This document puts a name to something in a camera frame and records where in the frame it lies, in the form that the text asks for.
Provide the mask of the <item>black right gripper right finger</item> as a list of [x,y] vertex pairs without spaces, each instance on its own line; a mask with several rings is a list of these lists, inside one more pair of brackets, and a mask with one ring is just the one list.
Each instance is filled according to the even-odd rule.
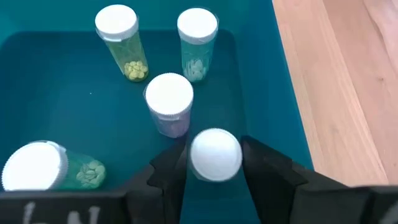
[[262,224],[290,224],[297,189],[346,187],[248,135],[241,137],[241,148],[244,177]]

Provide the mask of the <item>white ball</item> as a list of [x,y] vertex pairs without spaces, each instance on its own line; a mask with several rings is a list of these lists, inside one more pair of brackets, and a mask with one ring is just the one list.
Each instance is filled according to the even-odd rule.
[[105,178],[102,162],[53,141],[34,141],[20,147],[1,172],[5,191],[92,190]]
[[122,4],[106,6],[97,13],[95,26],[122,74],[132,82],[146,79],[149,67],[134,10]]
[[192,84],[177,73],[163,73],[146,86],[143,97],[159,133],[179,138],[189,129],[194,99]]
[[204,8],[190,8],[178,16],[183,75],[192,83],[202,81],[210,69],[218,26],[218,18]]

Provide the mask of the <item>dark blue plastic bin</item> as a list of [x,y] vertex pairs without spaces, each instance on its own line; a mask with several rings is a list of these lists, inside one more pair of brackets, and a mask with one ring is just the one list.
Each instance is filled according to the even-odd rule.
[[[149,78],[181,73],[177,17],[202,7],[219,20],[206,78],[194,84],[188,133],[160,134],[143,97],[95,30],[95,15],[135,10]],[[313,168],[272,0],[0,0],[0,178],[13,152],[49,140],[106,168],[90,191],[5,193],[0,224],[129,224],[125,183],[177,141],[202,130],[248,135]],[[197,179],[187,156],[179,224],[261,224],[242,172],[214,184]]]

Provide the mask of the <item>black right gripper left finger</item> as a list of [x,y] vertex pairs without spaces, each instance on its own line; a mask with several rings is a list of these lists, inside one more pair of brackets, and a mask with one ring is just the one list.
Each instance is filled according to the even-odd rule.
[[177,141],[125,183],[129,224],[179,224],[186,178],[186,143]]

